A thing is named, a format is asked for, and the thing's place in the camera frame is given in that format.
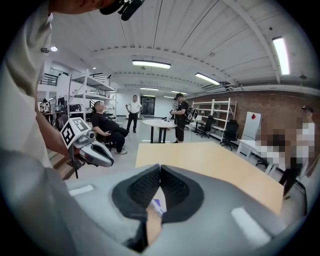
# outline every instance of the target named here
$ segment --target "white table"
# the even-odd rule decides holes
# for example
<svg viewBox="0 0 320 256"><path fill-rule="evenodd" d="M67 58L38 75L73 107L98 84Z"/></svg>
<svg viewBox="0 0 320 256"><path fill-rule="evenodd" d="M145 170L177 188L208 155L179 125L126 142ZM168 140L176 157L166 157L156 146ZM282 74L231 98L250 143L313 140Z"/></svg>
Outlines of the white table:
<svg viewBox="0 0 320 256"><path fill-rule="evenodd" d="M151 126L151 139L150 143L154 143L154 127L159 127L159 140L158 143L161 143L162 138L162 130L163 132L163 143L166 143L166 133L168 128L174 128L176 125L173 122L166 122L159 119L151 119L151 120L144 120L142 121L143 124L147 126Z"/></svg>
<svg viewBox="0 0 320 256"><path fill-rule="evenodd" d="M248 154L246 155L246 160L249 160L251 153L254 153L262 158L266 158L269 162L268 167L265 170L267 175L271 175L276 168L281 170L286 170L285 158L282 154L274 150L272 146L262 146L259 142L255 140L246 140L240 139L239 146L236 151L236 154L239 156L242 147L245 146L249 149Z"/></svg>

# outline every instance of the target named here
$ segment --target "railing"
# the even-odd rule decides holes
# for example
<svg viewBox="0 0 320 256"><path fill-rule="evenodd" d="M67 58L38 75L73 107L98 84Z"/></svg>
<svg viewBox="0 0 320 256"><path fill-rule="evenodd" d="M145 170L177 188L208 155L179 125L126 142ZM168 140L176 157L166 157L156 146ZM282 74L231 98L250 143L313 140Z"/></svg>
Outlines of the railing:
<svg viewBox="0 0 320 256"><path fill-rule="evenodd" d="M106 82L106 75L103 73L97 73L97 74L91 74L90 77L93 77L94 79L98 80L100 83Z"/></svg>
<svg viewBox="0 0 320 256"><path fill-rule="evenodd" d="M44 77L39 81L40 85L57 86L58 76L44 73Z"/></svg>

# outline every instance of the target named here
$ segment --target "red brick wall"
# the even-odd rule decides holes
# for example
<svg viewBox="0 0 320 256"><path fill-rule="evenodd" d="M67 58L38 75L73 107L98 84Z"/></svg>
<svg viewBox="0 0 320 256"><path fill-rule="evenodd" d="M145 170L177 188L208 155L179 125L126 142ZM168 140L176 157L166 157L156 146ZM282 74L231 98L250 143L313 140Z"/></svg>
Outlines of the red brick wall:
<svg viewBox="0 0 320 256"><path fill-rule="evenodd" d="M309 105L315 111L313 121L320 125L320 97L306 94L278 91L243 91L206 95L191 98L187 101L192 105L192 102L209 102L212 99L215 101L227 101L229 98L237 102L235 119L239 124L239 138L241 138L245 127L247 112L260 113L263 121L267 123L274 122L279 117L294 121L301 116L301 108L304 105ZM205 109L209 108L209 106L203 105L200 108ZM224 122L220 121L218 126L222 127L223 124Z"/></svg>

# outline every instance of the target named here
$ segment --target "glass door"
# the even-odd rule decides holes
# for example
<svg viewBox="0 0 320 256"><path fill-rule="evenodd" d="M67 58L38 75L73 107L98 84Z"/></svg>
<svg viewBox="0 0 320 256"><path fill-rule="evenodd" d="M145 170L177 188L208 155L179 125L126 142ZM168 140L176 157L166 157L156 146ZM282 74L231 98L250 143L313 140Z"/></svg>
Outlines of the glass door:
<svg viewBox="0 0 320 256"><path fill-rule="evenodd" d="M142 115L153 116L155 114L155 97L141 96Z"/></svg>

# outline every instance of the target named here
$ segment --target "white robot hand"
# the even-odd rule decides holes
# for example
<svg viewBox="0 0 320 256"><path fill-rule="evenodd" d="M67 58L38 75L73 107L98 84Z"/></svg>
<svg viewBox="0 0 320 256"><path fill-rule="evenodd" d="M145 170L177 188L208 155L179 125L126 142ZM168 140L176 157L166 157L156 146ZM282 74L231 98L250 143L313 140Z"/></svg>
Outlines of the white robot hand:
<svg viewBox="0 0 320 256"><path fill-rule="evenodd" d="M94 132L81 117L69 118L61 130L61 136L69 152L71 165L79 169L85 163L110 167L114 159L105 145L96 141Z"/></svg>

